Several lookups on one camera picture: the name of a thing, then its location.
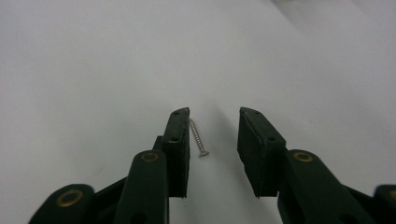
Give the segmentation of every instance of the gray background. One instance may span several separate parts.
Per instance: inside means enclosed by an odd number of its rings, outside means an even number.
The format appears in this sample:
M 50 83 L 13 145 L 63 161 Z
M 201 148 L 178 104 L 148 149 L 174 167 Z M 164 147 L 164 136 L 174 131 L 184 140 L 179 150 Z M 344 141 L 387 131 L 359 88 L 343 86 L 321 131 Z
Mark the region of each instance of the gray background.
M 191 109 L 188 198 L 171 223 L 281 223 L 236 152 L 239 107 L 372 194 L 396 183 L 393 0 L 0 2 L 0 222 L 56 189 L 102 189 Z

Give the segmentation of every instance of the screw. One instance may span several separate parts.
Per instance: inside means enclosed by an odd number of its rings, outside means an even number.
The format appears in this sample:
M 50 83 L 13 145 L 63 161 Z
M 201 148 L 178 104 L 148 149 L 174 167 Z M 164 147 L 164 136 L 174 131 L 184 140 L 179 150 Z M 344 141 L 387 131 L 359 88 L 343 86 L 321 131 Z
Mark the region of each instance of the screw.
M 209 152 L 205 150 L 204 145 L 202 144 L 201 138 L 198 134 L 198 130 L 195 127 L 195 123 L 192 119 L 190 119 L 190 127 L 192 130 L 192 134 L 194 135 L 195 142 L 198 145 L 198 149 L 201 151 L 201 153 L 199 154 L 199 157 L 203 157 L 203 156 L 209 154 Z

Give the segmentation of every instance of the screw head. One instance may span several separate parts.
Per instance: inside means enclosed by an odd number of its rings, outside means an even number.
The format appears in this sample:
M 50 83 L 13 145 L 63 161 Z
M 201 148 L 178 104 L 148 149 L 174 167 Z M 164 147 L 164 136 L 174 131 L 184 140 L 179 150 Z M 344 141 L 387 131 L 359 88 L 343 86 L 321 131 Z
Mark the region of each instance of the screw head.
M 207 154 L 209 154 L 208 151 L 202 151 L 202 152 L 199 154 L 199 157 L 206 156 Z

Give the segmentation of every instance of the circular hole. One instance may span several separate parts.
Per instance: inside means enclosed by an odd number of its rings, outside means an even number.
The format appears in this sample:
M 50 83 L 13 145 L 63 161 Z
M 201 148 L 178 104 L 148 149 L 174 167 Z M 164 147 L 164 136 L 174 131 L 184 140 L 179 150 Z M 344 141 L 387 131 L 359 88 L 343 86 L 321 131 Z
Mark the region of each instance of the circular hole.
M 305 152 L 296 152 L 293 154 L 294 158 L 298 161 L 312 161 L 314 158 Z
M 79 189 L 70 189 L 58 197 L 56 204 L 60 207 L 68 207 L 81 200 L 83 195 L 84 193 Z
M 358 220 L 350 214 L 343 214 L 339 219 L 345 224 L 359 224 Z
M 139 213 L 135 213 L 130 220 L 131 224 L 144 224 L 148 221 L 148 215 L 146 215 L 145 213 L 139 212 Z

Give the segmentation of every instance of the white surface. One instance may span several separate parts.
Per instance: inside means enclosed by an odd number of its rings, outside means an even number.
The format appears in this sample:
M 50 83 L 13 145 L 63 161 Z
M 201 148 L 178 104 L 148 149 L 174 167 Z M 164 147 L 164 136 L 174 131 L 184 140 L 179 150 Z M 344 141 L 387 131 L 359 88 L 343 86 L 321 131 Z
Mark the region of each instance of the white surface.
M 236 152 L 238 110 L 346 185 L 396 183 L 396 4 L 388 1 L 1 1 L 0 223 L 56 189 L 127 175 L 188 106 L 188 198 L 171 223 L 281 223 Z

